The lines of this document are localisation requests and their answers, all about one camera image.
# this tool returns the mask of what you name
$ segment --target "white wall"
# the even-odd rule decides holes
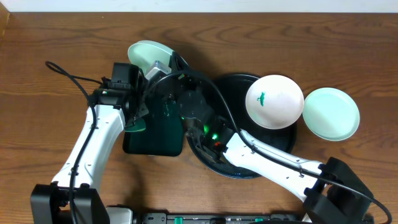
[[[0,0],[10,12],[398,12],[398,0]]]

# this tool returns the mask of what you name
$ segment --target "black mount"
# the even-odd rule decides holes
[[[61,210],[68,204],[69,188],[37,184],[30,196],[33,221],[40,224],[71,223],[69,210]],[[109,224],[109,216],[96,189],[80,187],[73,193],[79,223]]]
[[[347,164],[334,157],[319,166],[321,177],[334,180],[373,198],[372,192],[363,184]],[[305,189],[307,198],[303,207],[311,221],[319,224],[359,223],[369,208],[370,201],[364,197],[332,185],[327,196],[322,194],[325,182],[317,180],[312,189]]]

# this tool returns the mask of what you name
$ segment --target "green connector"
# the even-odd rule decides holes
[[[175,217],[174,224],[182,224],[182,217]]]

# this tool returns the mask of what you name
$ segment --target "light green bowl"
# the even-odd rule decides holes
[[[320,88],[305,99],[303,118],[317,136],[329,141],[342,141],[358,129],[359,109],[345,92]]]
[[[147,69],[153,65],[156,60],[169,66],[170,56],[172,54],[173,50],[170,47],[151,40],[138,41],[131,45],[127,51],[130,63],[141,68],[144,75],[146,75]]]

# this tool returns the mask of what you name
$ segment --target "white bowl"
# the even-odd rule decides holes
[[[258,125],[281,129],[295,123],[304,108],[300,87],[282,75],[268,75],[255,81],[246,94],[246,110]]]

